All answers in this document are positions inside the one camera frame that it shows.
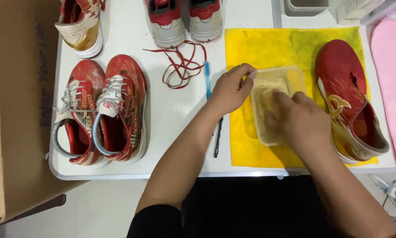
sneaker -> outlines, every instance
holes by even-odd
[[[93,130],[92,138],[97,149],[107,159],[135,162],[146,149],[144,112],[147,100],[147,83],[136,61],[127,55],[117,55],[107,66],[107,85],[99,96],[98,116],[102,132]],[[104,144],[97,140],[102,133]]]
[[[190,33],[198,42],[210,42],[223,33],[220,0],[189,0]]]
[[[352,47],[342,40],[328,42],[317,56],[315,70],[343,162],[356,164],[386,153],[389,144],[367,100],[363,66]]]
[[[146,0],[155,44],[174,49],[186,40],[186,30],[180,17],[180,0]]]
[[[103,70],[92,60],[82,60],[71,72],[62,98],[64,105],[57,109],[51,141],[56,151],[70,158],[72,164],[101,167],[109,162],[99,151],[95,151],[91,141],[92,126],[97,115],[95,103],[104,88],[104,82]],[[63,125],[67,131],[70,152],[58,143],[58,129]]]
[[[102,50],[103,37],[98,14],[101,0],[63,0],[55,27],[80,58],[93,58]]]

gold logo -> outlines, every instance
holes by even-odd
[[[343,107],[351,108],[351,105],[349,104],[349,102],[343,100],[338,95],[330,95],[328,97],[328,101],[329,101],[328,102],[329,108],[331,110],[331,112],[330,112],[331,116],[336,116],[339,113],[341,113],[343,110]]]

yellow microfiber cloth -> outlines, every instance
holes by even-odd
[[[322,47],[334,39],[344,40],[351,45],[365,68],[358,27],[311,30],[228,29],[225,39],[228,70],[242,63],[249,63],[257,69],[298,66],[304,74],[307,95],[327,112],[328,108],[314,76],[316,57]],[[368,83],[367,96],[370,99]],[[250,97],[230,114],[230,143],[233,166],[304,167],[287,146],[268,147],[259,142]],[[352,166],[363,164],[377,164],[377,158]]]

person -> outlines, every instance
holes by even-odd
[[[153,170],[127,237],[396,237],[392,219],[337,157],[330,116],[302,92],[274,91],[281,116],[268,113],[266,125],[311,177],[197,180],[217,122],[243,104],[254,71],[244,63],[218,79]]]

white shoelace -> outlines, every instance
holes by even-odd
[[[126,89],[122,89],[123,85],[127,85],[126,83],[123,83],[123,79],[128,78],[116,75],[112,78],[107,79],[108,84],[105,85],[105,88],[102,90],[102,94],[99,96],[96,102],[97,107],[99,107],[101,103],[107,102],[114,105],[117,109],[124,109],[123,106],[119,105],[120,101],[125,102],[125,100],[121,100],[121,94],[127,95],[127,93],[125,92]]]
[[[77,92],[77,89],[82,89],[84,86],[79,86],[79,83],[84,81],[74,80],[72,83],[66,86],[66,90],[64,91],[64,96],[61,98],[63,101],[63,107],[53,109],[56,110],[59,114],[62,114],[66,111],[71,112],[92,112],[92,110],[78,110],[80,98],[76,99],[76,95],[81,95],[82,92]]]

